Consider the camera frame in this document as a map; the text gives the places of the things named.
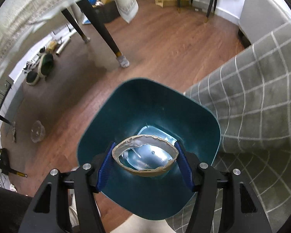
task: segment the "teal bowl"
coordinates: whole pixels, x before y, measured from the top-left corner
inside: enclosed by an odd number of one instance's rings
[[[105,152],[110,141],[118,144],[142,134],[147,126],[180,140],[202,162],[213,163],[220,145],[220,127],[213,114],[173,89],[136,78],[121,84],[92,120],[78,145],[79,165]],[[153,178],[132,175],[114,164],[102,192],[149,220],[176,214],[194,194],[185,185],[177,163],[168,173]]]

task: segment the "wooden floor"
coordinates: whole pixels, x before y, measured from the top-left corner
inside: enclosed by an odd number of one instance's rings
[[[115,55],[91,25],[83,30],[85,45],[75,34],[47,81],[23,86],[24,100],[15,116],[17,143],[11,131],[2,137],[14,169],[28,178],[10,176],[18,192],[33,196],[53,168],[69,171],[78,165],[78,142],[101,105],[123,81],[147,77],[180,92],[197,83],[243,50],[236,25],[218,16],[204,23],[205,14],[176,7],[161,8],[154,0],[137,0],[139,12],[130,24],[117,18],[107,28],[131,65],[119,68]],[[46,128],[45,139],[30,140],[33,122]],[[103,194],[96,196],[106,231],[130,213]]]

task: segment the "gray rug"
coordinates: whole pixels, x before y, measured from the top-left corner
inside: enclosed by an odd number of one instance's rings
[[[291,214],[291,22],[270,32],[185,94],[206,106],[221,127],[213,166],[240,169],[256,192],[273,232]],[[166,219],[184,233],[196,196]],[[218,232],[222,191],[211,232]]]

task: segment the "dark fabric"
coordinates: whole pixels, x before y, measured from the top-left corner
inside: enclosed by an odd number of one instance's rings
[[[10,167],[10,160],[9,160],[9,155],[8,155],[8,150],[6,148],[0,149],[0,162],[4,164],[7,168]],[[1,169],[2,173],[5,175],[9,175],[8,169]]]
[[[17,233],[32,198],[0,187],[0,233]]]

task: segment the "shoe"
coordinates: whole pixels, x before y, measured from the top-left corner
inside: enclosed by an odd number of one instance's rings
[[[37,72],[35,71],[30,71],[28,74],[27,74],[27,77],[26,77],[26,83],[30,86],[35,86],[38,81],[40,80],[40,77],[38,75]]]
[[[37,55],[40,58],[44,53],[45,53],[45,47],[41,48]]]
[[[45,53],[41,56],[38,66],[38,75],[40,78],[46,78],[54,68],[54,58],[51,53]]]

